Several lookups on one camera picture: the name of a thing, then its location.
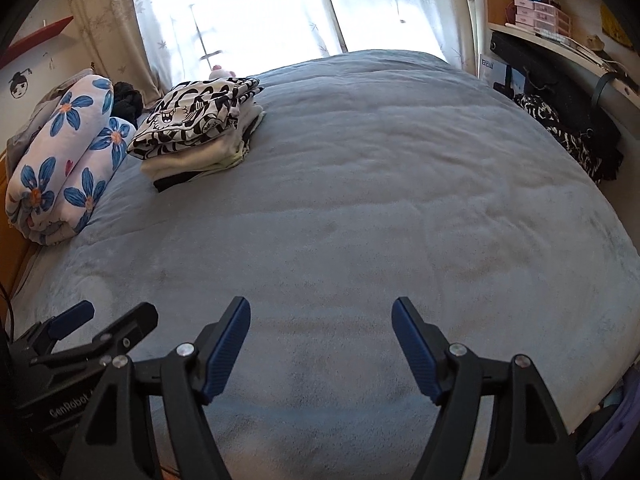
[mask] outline bed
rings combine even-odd
[[[158,194],[127,157],[80,235],[40,252],[14,300],[18,333],[92,301],[66,348],[149,301],[160,318],[142,359],[245,296],[251,330],[206,409],[235,480],[410,478],[437,410],[392,331],[401,295],[481,356],[530,355],[575,429],[640,349],[640,258],[578,164],[428,54],[356,52],[260,79],[267,115],[244,163]],[[467,478],[490,402],[481,412]]]

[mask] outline zebra print clothing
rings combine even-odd
[[[140,125],[127,152],[144,160],[216,139],[236,126],[240,105],[262,91],[259,84],[229,77],[176,85]]]
[[[596,184],[600,182],[597,177],[602,160],[594,156],[584,145],[582,135],[571,132],[560,122],[558,114],[549,106],[542,97],[537,95],[518,94],[513,101],[531,117],[542,124],[546,130],[567,150],[581,168]]]

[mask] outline blue flower print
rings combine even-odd
[[[71,100],[71,92],[67,92],[65,96],[60,99],[60,108],[56,110],[51,123],[51,131],[49,135],[51,137],[55,137],[62,125],[66,122],[75,130],[78,131],[80,127],[80,114],[76,110],[76,108],[86,108],[87,106],[91,106],[94,104],[94,100],[91,99],[88,95],[81,95],[80,97],[76,97],[73,101]]]
[[[91,84],[100,90],[106,90],[107,95],[104,96],[104,104],[102,105],[102,114],[111,112],[113,106],[113,89],[111,89],[111,81],[108,79],[96,79],[91,81]]]
[[[127,156],[127,143],[125,138],[129,135],[130,127],[128,124],[121,124],[118,127],[118,121],[115,118],[109,119],[109,126],[95,137],[94,142],[89,146],[90,150],[103,150],[111,145],[111,161],[113,162],[113,171],[118,169],[122,160]]]
[[[63,191],[67,202],[77,207],[84,207],[84,214],[78,221],[78,225],[74,228],[76,234],[82,231],[89,222],[89,218],[91,218],[91,214],[94,212],[94,207],[98,203],[98,200],[100,200],[106,187],[107,183],[101,180],[95,185],[94,189],[94,176],[91,174],[89,168],[84,168],[84,170],[82,170],[82,190],[84,190],[84,192],[80,191],[77,187],[67,187]]]
[[[50,156],[40,165],[37,178],[31,166],[23,167],[20,172],[22,185],[29,189],[22,194],[22,199],[26,200],[26,206],[38,215],[41,211],[48,211],[56,197],[52,190],[46,190],[55,168],[56,158]]]

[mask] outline wooden bed frame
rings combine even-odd
[[[0,154],[0,198],[2,199],[2,215],[0,218],[0,282],[13,296],[20,284],[29,260],[36,254],[40,246],[27,240],[18,229],[9,224],[4,212],[4,197],[6,196],[7,177],[4,170],[4,152]],[[0,320],[4,326],[7,307],[0,301]]]

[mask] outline leaf pattern curtain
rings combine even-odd
[[[486,15],[484,0],[133,2],[164,86],[206,78],[216,64],[247,76],[370,48],[429,52],[475,73]]]
[[[145,105],[164,95],[148,63],[133,0],[69,0],[69,6],[97,73],[131,83]]]
[[[323,0],[134,2],[150,63],[172,84],[207,78],[210,65],[247,76],[342,51]]]

